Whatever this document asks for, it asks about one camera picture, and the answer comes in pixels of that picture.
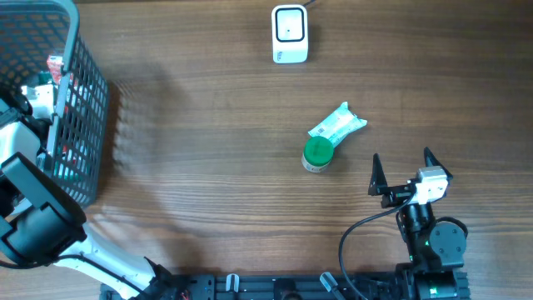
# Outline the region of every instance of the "wood grain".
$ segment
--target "wood grain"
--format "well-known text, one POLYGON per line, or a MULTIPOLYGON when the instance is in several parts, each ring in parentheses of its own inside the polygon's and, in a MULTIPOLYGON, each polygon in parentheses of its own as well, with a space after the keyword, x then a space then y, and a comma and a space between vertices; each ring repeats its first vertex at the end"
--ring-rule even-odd
MULTIPOLYGON (((474 299, 533 293, 533 9, 524 1, 317 1, 309 61, 271 61, 281 1, 79 4, 112 85, 91 224, 181 272, 339 272, 343 231, 380 212, 373 153, 402 183, 429 146, 455 179, 438 216, 471 230, 474 299), (306 131, 341 102, 369 120, 328 172, 300 162, 306 131)), ((351 270, 408 259, 392 217, 347 240, 351 270)), ((48 267, 0 270, 2 299, 95 299, 48 267)))

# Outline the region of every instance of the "cable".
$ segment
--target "cable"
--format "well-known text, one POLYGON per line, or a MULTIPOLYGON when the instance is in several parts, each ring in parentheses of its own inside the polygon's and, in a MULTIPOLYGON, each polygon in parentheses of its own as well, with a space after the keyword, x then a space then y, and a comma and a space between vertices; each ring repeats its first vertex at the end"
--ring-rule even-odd
POLYGON ((311 3, 315 2, 315 1, 316 0, 309 0, 309 1, 305 2, 304 4, 302 4, 302 6, 306 7, 307 5, 309 5, 309 4, 311 4, 311 3))
POLYGON ((371 216, 371 217, 367 217, 366 219, 363 219, 363 220, 351 225, 346 230, 346 232, 344 232, 344 234, 341 237, 341 242, 339 243, 339 263, 341 264, 342 274, 344 275, 344 278, 346 279, 346 281, 350 285, 350 288, 353 289, 353 291, 356 293, 357 296, 359 296, 360 298, 362 298, 364 300, 368 300, 368 299, 365 296, 363 296, 363 294, 357 289, 356 285, 351 282, 350 278, 348 277, 348 273, 346 272, 346 268, 344 267, 344 260, 342 258, 342 249, 344 248, 344 241, 346 240, 348 235, 354 229, 360 227, 362 224, 368 223, 370 221, 376 220, 376 219, 381 218, 381 217, 385 217, 387 215, 390 215, 391 213, 395 213, 395 212, 400 211, 402 208, 404 208, 405 206, 407 206, 407 204, 409 204, 411 202, 411 200, 413 199, 413 196, 411 196, 408 200, 406 200, 404 203, 402 203, 402 205, 400 205, 398 207, 394 207, 393 209, 390 209, 390 210, 388 210, 386 212, 378 213, 377 215, 374 215, 374 216, 371 216))
POLYGON ((80 260, 80 261, 82 261, 84 263, 88 263, 91 266, 97 268, 98 270, 100 270, 100 271, 106 273, 107 275, 111 276, 112 278, 115 278, 116 280, 120 281, 121 283, 126 284, 130 288, 132 288, 135 291, 139 292, 139 294, 143 295, 144 297, 148 296, 143 290, 141 290, 135 284, 133 284, 130 281, 128 281, 126 278, 116 275, 116 273, 109 271, 107 268, 105 268, 102 265, 100 265, 100 264, 98 264, 98 263, 96 263, 96 262, 84 257, 83 255, 62 255, 62 256, 58 257, 56 260, 53 260, 53 261, 48 261, 48 262, 45 262, 45 263, 44 262, 39 262, 39 263, 34 263, 34 264, 31 264, 31 265, 27 265, 27 266, 19 266, 17 264, 12 264, 12 263, 8 263, 8 262, 0 261, 0 267, 12 269, 12 270, 29 270, 29 269, 39 268, 39 267, 42 267, 42 266, 45 266, 45 265, 49 265, 51 263, 57 263, 59 261, 62 261, 63 259, 77 259, 77 260, 80 260))

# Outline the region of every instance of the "light blue packet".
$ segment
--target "light blue packet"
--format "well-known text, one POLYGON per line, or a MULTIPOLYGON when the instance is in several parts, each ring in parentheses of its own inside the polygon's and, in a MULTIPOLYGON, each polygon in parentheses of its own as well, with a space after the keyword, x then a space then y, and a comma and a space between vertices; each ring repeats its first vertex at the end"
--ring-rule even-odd
POLYGON ((309 135, 312 138, 327 138, 333 144, 333 147, 336 147, 348 134, 365 127, 366 123, 366 120, 358 118, 355 113, 348 110, 348 102, 343 102, 324 121, 311 129, 309 135))

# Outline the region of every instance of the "green lid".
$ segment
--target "green lid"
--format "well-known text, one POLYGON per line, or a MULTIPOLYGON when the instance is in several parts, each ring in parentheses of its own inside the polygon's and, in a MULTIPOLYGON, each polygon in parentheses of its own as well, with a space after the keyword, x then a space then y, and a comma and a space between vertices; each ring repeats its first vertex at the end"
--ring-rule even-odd
POLYGON ((307 162, 315 167, 328 164, 333 158, 333 144, 325 137, 311 137, 303 149, 307 162))

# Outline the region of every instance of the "gray basket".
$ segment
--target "gray basket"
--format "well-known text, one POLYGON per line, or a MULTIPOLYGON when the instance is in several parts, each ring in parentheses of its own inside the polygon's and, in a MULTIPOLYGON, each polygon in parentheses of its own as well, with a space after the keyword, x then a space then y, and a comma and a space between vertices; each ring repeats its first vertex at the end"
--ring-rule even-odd
POLYGON ((42 167, 86 207, 96 196, 109 92, 78 28, 79 14, 71 1, 0 0, 2 88, 19 93, 29 77, 48 70, 48 55, 63 56, 42 167))

